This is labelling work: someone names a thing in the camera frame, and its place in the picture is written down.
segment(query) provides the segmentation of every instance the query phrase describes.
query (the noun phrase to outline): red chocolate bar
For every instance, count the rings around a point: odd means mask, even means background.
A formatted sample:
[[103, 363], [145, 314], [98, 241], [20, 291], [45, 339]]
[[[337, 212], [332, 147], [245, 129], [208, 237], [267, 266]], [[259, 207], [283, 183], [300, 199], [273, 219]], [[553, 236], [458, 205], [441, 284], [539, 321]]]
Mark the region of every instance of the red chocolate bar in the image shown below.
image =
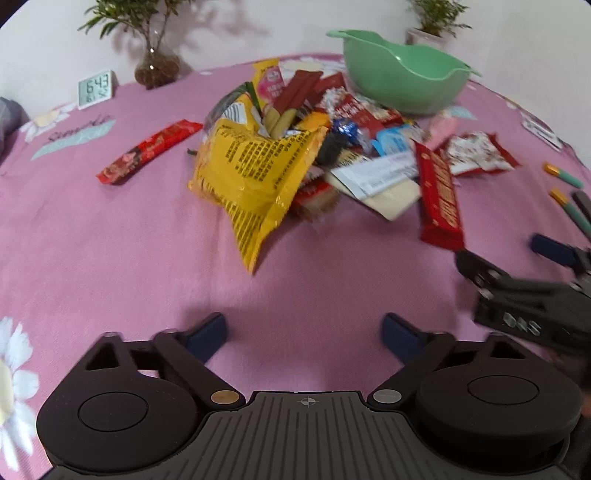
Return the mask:
[[417, 142], [415, 145], [423, 195], [421, 240], [454, 252], [463, 250], [464, 230], [457, 209], [456, 192], [449, 166], [424, 145]]
[[121, 155], [96, 178], [104, 184], [120, 183], [125, 177], [155, 159], [162, 152], [199, 132], [202, 128], [202, 124], [188, 120], [176, 122]]
[[335, 109], [335, 117], [350, 118], [359, 128], [366, 128], [374, 140], [376, 134], [384, 129], [384, 126], [350, 93]]

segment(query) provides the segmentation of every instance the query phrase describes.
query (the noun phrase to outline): red wrapper with gold text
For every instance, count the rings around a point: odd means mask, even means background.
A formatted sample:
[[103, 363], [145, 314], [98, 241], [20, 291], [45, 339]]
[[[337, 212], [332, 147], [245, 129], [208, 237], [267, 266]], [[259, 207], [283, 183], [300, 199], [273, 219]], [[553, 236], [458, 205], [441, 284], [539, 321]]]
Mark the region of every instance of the red wrapper with gold text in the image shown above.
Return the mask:
[[96, 178], [104, 184], [117, 184], [125, 177], [155, 159], [162, 152], [203, 128], [202, 124], [181, 120], [146, 138], [142, 143], [121, 155]]
[[456, 192], [447, 162], [416, 143], [417, 166], [423, 195], [421, 240], [447, 250], [463, 250], [464, 230], [457, 209]]

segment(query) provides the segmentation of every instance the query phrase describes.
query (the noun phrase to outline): clock display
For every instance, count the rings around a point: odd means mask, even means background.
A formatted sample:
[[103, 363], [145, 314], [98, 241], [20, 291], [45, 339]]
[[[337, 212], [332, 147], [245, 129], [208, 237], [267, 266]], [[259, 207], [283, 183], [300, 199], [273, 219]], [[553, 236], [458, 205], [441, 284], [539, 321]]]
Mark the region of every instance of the clock display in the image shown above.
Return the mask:
[[113, 96], [112, 72], [99, 73], [78, 82], [78, 108], [109, 100]]

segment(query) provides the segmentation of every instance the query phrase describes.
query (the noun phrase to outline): metal screw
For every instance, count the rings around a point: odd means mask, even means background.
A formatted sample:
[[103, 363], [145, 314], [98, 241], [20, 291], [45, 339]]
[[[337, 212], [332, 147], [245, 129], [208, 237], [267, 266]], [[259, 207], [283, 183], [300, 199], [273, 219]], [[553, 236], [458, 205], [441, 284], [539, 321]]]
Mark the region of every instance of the metal screw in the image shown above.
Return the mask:
[[212, 402], [218, 405], [231, 405], [240, 400], [240, 395], [233, 390], [218, 390], [212, 393]]
[[374, 400], [380, 403], [392, 404], [402, 400], [402, 394], [398, 390], [385, 388], [374, 393]]

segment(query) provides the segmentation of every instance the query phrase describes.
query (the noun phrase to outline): green plastic bowl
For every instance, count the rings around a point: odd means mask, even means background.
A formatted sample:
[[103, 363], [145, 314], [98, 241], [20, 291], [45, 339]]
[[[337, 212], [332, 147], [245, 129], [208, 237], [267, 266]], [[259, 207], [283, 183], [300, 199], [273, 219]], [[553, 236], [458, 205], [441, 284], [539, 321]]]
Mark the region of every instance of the green plastic bowl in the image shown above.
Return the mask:
[[450, 106], [478, 72], [425, 45], [398, 45], [365, 30], [331, 30], [344, 39], [351, 80], [361, 93], [403, 113], [433, 115]]

